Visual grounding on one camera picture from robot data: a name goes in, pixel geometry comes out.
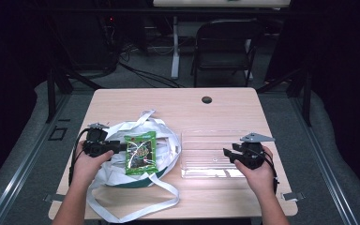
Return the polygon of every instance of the metal track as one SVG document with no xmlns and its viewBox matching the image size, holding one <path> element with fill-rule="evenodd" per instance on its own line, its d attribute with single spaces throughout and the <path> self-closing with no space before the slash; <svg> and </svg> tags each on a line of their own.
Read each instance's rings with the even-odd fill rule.
<svg viewBox="0 0 360 225">
<path fill-rule="evenodd" d="M 330 194 L 335 202 L 338 212 L 340 213 L 341 218 L 343 219 L 344 224 L 358 224 L 352 209 L 350 208 L 346 197 L 343 194 L 343 191 L 338 184 L 338 180 L 336 179 L 335 175 L 332 172 L 332 169 L 326 160 L 326 156 L 321 149 L 321 146 L 314 134 L 314 131 L 311 127 L 309 127 L 303 116 L 301 114 L 301 106 L 297 100 L 297 98 L 290 98 L 291 104 L 293 109 L 296 111 L 296 115 L 302 125 L 303 129 L 305 130 L 306 134 L 308 135 L 309 140 L 314 149 L 314 156 L 318 167 L 322 173 L 323 179 L 329 189 Z"/>
<path fill-rule="evenodd" d="M 37 162 L 38 156 L 43 149 L 43 145 L 47 140 L 49 134 L 54 130 L 54 124 L 57 122 L 60 114 L 62 113 L 64 106 L 67 105 L 69 101 L 69 95 L 63 95 L 57 103 L 57 112 L 55 117 L 52 119 L 50 124 L 46 124 L 44 128 L 40 131 L 37 141 L 29 153 L 24 157 L 22 164 L 19 166 L 17 171 L 14 173 L 9 184 L 7 185 L 4 193 L 0 198 L 0 224 L 3 223 L 11 205 L 17 198 L 17 195 L 21 191 L 25 180 L 28 175 L 34 168 L 35 163 Z"/>
</svg>

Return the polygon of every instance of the transparent plastic tray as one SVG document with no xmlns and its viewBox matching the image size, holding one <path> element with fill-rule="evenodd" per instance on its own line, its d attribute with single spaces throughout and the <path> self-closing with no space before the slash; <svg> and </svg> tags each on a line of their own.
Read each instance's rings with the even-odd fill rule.
<svg viewBox="0 0 360 225">
<path fill-rule="evenodd" d="M 181 169 L 183 178 L 245 178 L 224 156 L 233 150 L 247 130 L 187 130 L 182 132 Z"/>
</svg>

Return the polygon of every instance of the wooden tabletop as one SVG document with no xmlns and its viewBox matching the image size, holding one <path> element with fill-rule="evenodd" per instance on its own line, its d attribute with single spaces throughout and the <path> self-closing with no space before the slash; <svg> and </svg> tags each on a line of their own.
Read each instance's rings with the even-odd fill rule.
<svg viewBox="0 0 360 225">
<path fill-rule="evenodd" d="M 203 103 L 203 97 L 212 102 Z M 136 121 L 144 110 L 155 109 L 153 117 L 162 119 L 179 137 L 186 130 L 250 130 L 270 136 L 261 103 L 252 88 L 159 88 L 159 89 L 101 89 L 97 90 L 84 118 L 81 130 L 99 122 L 113 126 L 123 121 Z M 273 142 L 265 142 L 274 154 L 274 164 L 280 184 L 277 197 L 285 214 L 297 213 L 295 202 L 286 202 L 280 193 L 292 192 Z M 57 194 L 68 191 L 68 168 Z M 245 178 L 182 178 L 180 160 L 162 178 L 180 191 L 176 206 L 146 219 L 177 218 L 249 218 L 260 217 L 257 199 Z M 173 196 L 157 186 L 145 188 L 100 187 L 95 197 L 117 217 L 161 203 Z M 53 202 L 49 217 L 54 218 L 60 202 Z M 86 219 L 100 218 L 86 206 Z"/>
<path fill-rule="evenodd" d="M 154 0 L 163 8 L 287 8 L 291 0 Z"/>
</svg>

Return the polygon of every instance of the bag handle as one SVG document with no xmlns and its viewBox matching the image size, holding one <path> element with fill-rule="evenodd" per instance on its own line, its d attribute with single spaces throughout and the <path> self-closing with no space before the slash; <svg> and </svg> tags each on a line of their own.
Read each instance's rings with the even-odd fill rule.
<svg viewBox="0 0 360 225">
<path fill-rule="evenodd" d="M 96 201 L 95 197 L 92 194 L 93 189 L 100 187 L 102 184 L 104 184 L 104 181 L 102 180 L 95 180 L 93 184 L 87 189 L 87 195 L 86 195 L 86 201 L 90 205 L 90 207 L 95 210 L 96 213 L 98 213 L 102 218 L 104 218 L 106 221 L 111 223 L 125 223 L 129 222 L 131 220 L 134 220 L 136 218 L 143 217 L 147 214 L 154 213 L 156 211 L 172 207 L 180 201 L 179 191 L 172 185 L 165 183 L 157 178 L 157 175 L 155 173 L 152 173 L 148 177 L 154 184 L 160 186 L 161 188 L 164 188 L 171 192 L 172 195 L 174 195 L 174 198 L 166 201 L 161 202 L 157 204 L 150 205 L 148 207 L 145 207 L 139 211 L 133 212 L 131 214 L 128 214 L 124 217 L 116 217 L 112 213 L 110 213 L 106 208 L 101 206 L 101 204 Z"/>
</svg>

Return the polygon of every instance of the food packet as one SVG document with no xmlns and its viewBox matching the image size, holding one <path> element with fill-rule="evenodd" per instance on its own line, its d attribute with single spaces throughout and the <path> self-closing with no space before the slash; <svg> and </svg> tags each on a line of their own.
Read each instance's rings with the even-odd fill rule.
<svg viewBox="0 0 360 225">
<path fill-rule="evenodd" d="M 126 135 L 126 175 L 141 175 L 157 173 L 156 162 L 157 134 L 148 131 L 139 135 Z"/>
</svg>

